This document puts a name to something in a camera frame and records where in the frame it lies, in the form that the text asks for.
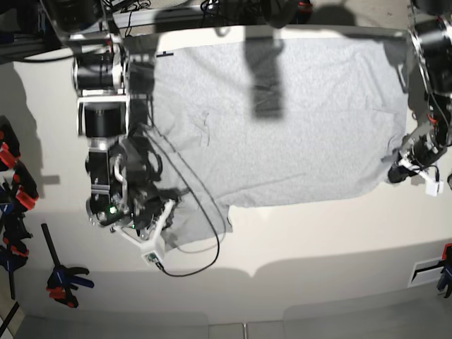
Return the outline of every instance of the black cable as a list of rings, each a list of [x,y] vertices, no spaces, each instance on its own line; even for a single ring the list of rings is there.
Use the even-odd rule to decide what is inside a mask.
[[[439,106],[438,102],[436,101],[436,98],[435,98],[434,94],[432,94],[432,95],[429,96],[429,100],[430,100],[431,97],[433,98],[433,101],[435,101],[435,105],[436,105],[436,107],[438,107],[438,110],[439,110],[439,112],[441,113],[441,116],[442,116],[443,119],[444,119],[444,123],[447,125],[446,143],[445,143],[444,145],[440,145],[440,146],[441,146],[441,147],[449,147],[449,145],[447,145],[447,140],[449,139],[449,129],[450,129],[450,126],[449,126],[449,124],[448,124],[448,122],[447,122],[446,115],[444,114],[444,112],[443,112],[441,106]]]
[[[224,16],[224,15],[219,14],[219,13],[218,13],[218,11],[220,10],[219,8],[218,8],[218,10],[217,10],[217,13],[210,12],[210,11],[208,10],[208,7],[209,7],[210,5],[213,5],[213,4],[218,3],[218,6],[220,6],[219,0],[213,0],[213,2],[212,2],[211,4],[209,4],[209,2],[210,2],[210,0],[204,0],[203,2],[201,2],[200,7],[201,7],[201,10],[202,10],[202,12],[203,12],[203,18],[201,19],[200,28],[202,28],[202,27],[204,26],[204,20],[206,19],[206,16],[207,16],[207,15],[213,16],[213,17],[216,17],[216,18],[221,18],[221,19],[224,19],[224,20],[229,21],[229,22],[231,22],[231,23],[237,23],[236,20],[233,20],[233,19],[231,19],[231,18],[228,18],[227,16]]]
[[[7,62],[20,62],[20,63],[23,63],[23,64],[46,64],[47,62],[55,62],[55,61],[72,59],[74,57],[79,57],[80,55],[96,53],[97,51],[98,51],[98,49],[95,49],[95,50],[89,51],[89,52],[75,53],[75,54],[61,56],[61,57],[53,58],[53,59],[11,58],[9,56],[2,56],[2,55],[0,55],[0,60],[3,59],[5,61],[7,61]]]
[[[177,154],[177,156],[179,157],[179,159],[184,163],[185,167],[187,167],[187,168],[189,169],[190,173],[192,173],[192,175],[196,178],[196,180],[198,181],[198,183],[203,187],[203,190],[207,193],[207,195],[208,195],[208,197],[209,197],[209,199],[210,199],[210,202],[215,206],[215,209],[217,210],[218,215],[220,216],[220,219],[221,219],[222,222],[223,222],[223,226],[224,226],[224,229],[225,229],[225,232],[226,232],[226,224],[225,224],[225,221],[224,221],[224,219],[223,219],[223,217],[222,217],[222,214],[221,214],[221,212],[220,212],[220,209],[218,208],[218,205],[217,205],[217,203],[215,202],[215,199],[213,198],[212,194],[209,192],[209,190],[207,189],[207,187],[205,186],[205,184],[203,183],[203,181],[202,181],[202,180],[198,177],[198,175],[195,173],[195,171],[193,171],[193,169],[190,167],[190,165],[189,165],[189,164],[186,162],[186,160],[182,157],[181,153],[174,147],[174,145],[168,140],[168,138],[167,138],[164,134],[160,133],[160,130],[159,130],[158,127],[155,125],[155,123],[154,123],[154,121],[153,121],[152,119],[151,119],[151,121],[152,121],[152,124],[153,124],[153,128],[157,131],[158,135],[161,136],[161,137],[165,140],[165,142],[170,146],[170,148],[172,149],[172,151],[173,151],[174,153]]]
[[[129,13],[129,23],[127,24],[126,32],[124,35],[126,37],[130,37],[132,33],[132,27],[131,27],[131,21],[132,21],[132,13],[140,11],[142,9],[150,8],[151,2],[150,0],[141,0],[141,1],[135,1],[133,4],[127,6],[126,8],[123,8],[121,10],[121,13]]]
[[[439,168],[438,168],[438,166],[436,166],[436,165],[428,165],[428,166],[426,166],[426,165],[423,165],[418,159],[415,159],[415,160],[416,160],[416,162],[418,164],[419,169],[415,169],[413,172],[419,174],[421,171],[424,171],[427,168],[434,168],[435,169],[435,180],[436,180],[436,182],[439,182],[440,176],[439,176]]]
[[[176,165],[171,161],[169,155],[165,152],[165,150],[163,149],[163,147],[162,147],[161,145],[159,145],[159,144],[157,143],[157,141],[156,141],[152,136],[150,136],[148,133],[147,133],[146,136],[147,136],[147,137],[155,144],[155,146],[159,149],[159,151],[160,151],[160,152],[165,156],[165,158],[168,160],[168,163],[171,165],[171,167],[173,167],[173,169],[174,169],[174,171],[177,173],[177,175],[181,178],[181,180],[183,181],[183,183],[184,183],[185,186],[187,187],[189,193],[193,196],[193,198],[195,199],[195,201],[196,201],[196,203],[198,204],[199,208],[201,209],[201,211],[203,212],[204,216],[206,217],[206,220],[207,220],[207,222],[208,222],[210,228],[212,229],[212,232],[213,232],[213,234],[215,235],[215,239],[216,239],[216,242],[217,242],[217,252],[216,252],[215,258],[214,258],[208,265],[206,265],[206,266],[200,268],[199,270],[195,270],[194,272],[187,273],[187,274],[180,274],[180,275],[177,275],[177,274],[172,274],[172,273],[167,272],[167,271],[165,270],[165,268],[163,267],[163,265],[160,264],[160,263],[157,263],[156,265],[157,265],[157,267],[158,267],[164,274],[166,274],[166,275],[168,275],[168,276],[170,276],[170,277],[173,277],[173,278],[185,278],[185,277],[189,277],[189,276],[191,276],[191,275],[198,274],[198,273],[200,273],[200,272],[202,272],[202,271],[208,269],[209,267],[211,267],[211,266],[218,260],[218,256],[220,255],[220,239],[219,239],[219,237],[218,237],[217,230],[216,230],[215,227],[213,226],[212,220],[210,220],[210,218],[209,218],[209,216],[208,216],[206,210],[205,210],[204,207],[202,206],[202,204],[201,204],[201,202],[200,202],[198,196],[194,193],[193,189],[190,187],[189,183],[188,183],[187,180],[184,178],[184,176],[182,175],[182,173],[177,169]],[[167,138],[164,137],[164,139],[168,142],[168,144],[170,145],[170,147],[173,148],[173,150],[175,150],[174,146],[167,140]],[[200,181],[200,183],[202,184],[204,190],[205,190],[206,193],[210,196],[210,199],[211,199],[212,202],[214,203],[214,205],[215,205],[215,207],[216,207],[216,209],[217,209],[217,211],[218,211],[218,213],[219,213],[221,219],[223,220],[223,218],[222,218],[222,216],[221,216],[221,213],[220,213],[220,209],[218,208],[217,204],[216,204],[215,201],[213,200],[213,197],[212,197],[212,195],[210,194],[210,192],[207,190],[207,188],[204,186],[204,184],[201,182],[201,180],[200,180],[199,177],[195,174],[195,172],[192,170],[192,168],[191,168],[190,166],[188,166],[188,164],[185,162],[185,160],[181,157],[180,153],[177,152],[177,151],[176,151],[176,153],[177,153],[178,156],[182,159],[182,161],[184,162],[184,164],[189,168],[190,172],[192,172],[192,173],[196,176],[196,178]]]

